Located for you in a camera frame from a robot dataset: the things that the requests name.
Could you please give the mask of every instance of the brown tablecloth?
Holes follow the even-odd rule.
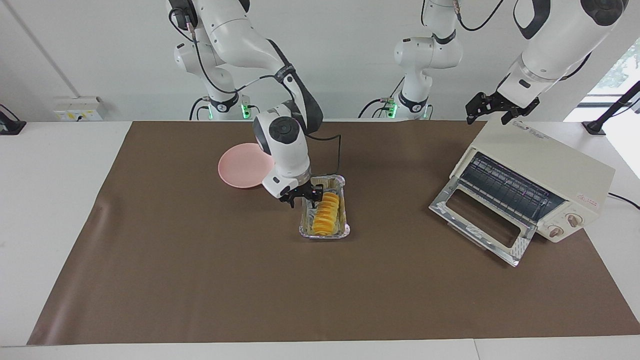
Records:
[[[511,268],[428,210],[481,126],[325,124],[352,232],[312,243],[299,208],[219,179],[251,124],[134,123],[29,344],[640,334],[584,231]],[[314,171],[336,145],[310,141]]]

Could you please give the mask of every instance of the aluminum foil tray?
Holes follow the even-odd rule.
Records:
[[[314,217],[316,216],[316,209],[311,206],[311,202],[307,199],[302,199],[302,219],[300,221],[300,234],[305,238],[328,241],[344,239],[351,232],[349,224],[347,224],[347,213],[344,207],[344,177],[340,175],[319,176],[312,177],[311,183],[313,185],[322,184],[324,186],[324,192],[332,192],[340,197],[340,206],[338,208],[338,220],[335,224],[335,233],[329,236],[314,235],[312,226],[314,223]]]

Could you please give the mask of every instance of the white toaster oven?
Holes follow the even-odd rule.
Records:
[[[489,121],[429,207],[468,239],[517,266],[535,233],[557,243],[596,220],[615,170],[514,121]],[[463,191],[520,228],[511,247],[447,206]]]

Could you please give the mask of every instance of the table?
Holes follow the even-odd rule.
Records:
[[[0,138],[0,345],[26,343],[51,288],[93,206],[130,122],[32,123],[20,136]],[[606,138],[587,135],[580,124],[534,123],[536,129],[617,170],[612,192],[640,198],[640,180]],[[587,232],[640,318],[640,215],[608,199],[601,219]],[[640,336],[570,339],[384,341],[357,343],[263,343],[90,345],[0,348],[2,358],[193,357],[397,358],[424,354],[448,359],[635,359]]]

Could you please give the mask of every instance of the wall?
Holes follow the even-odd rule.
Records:
[[[465,22],[475,26],[496,1],[465,1]],[[478,91],[493,92],[526,42],[506,1],[487,27],[458,31],[465,46],[461,65],[433,70],[434,118],[463,119],[464,105]],[[23,119],[55,120],[55,98],[72,91],[9,14],[22,19],[78,93],[100,96],[109,120],[175,120],[187,117],[204,95],[200,80],[173,62],[181,37],[170,26],[162,0],[0,0],[0,101]],[[422,2],[371,0],[254,1],[250,18],[274,39],[318,98],[326,117],[352,118],[375,97],[387,96],[402,77],[393,48],[410,36],[430,36],[420,25]],[[563,120],[611,65],[640,37],[640,4],[631,1],[614,33],[579,75],[558,84],[541,100],[531,120]],[[265,74],[235,69],[237,85]],[[287,98],[264,80],[247,89],[262,109]]]

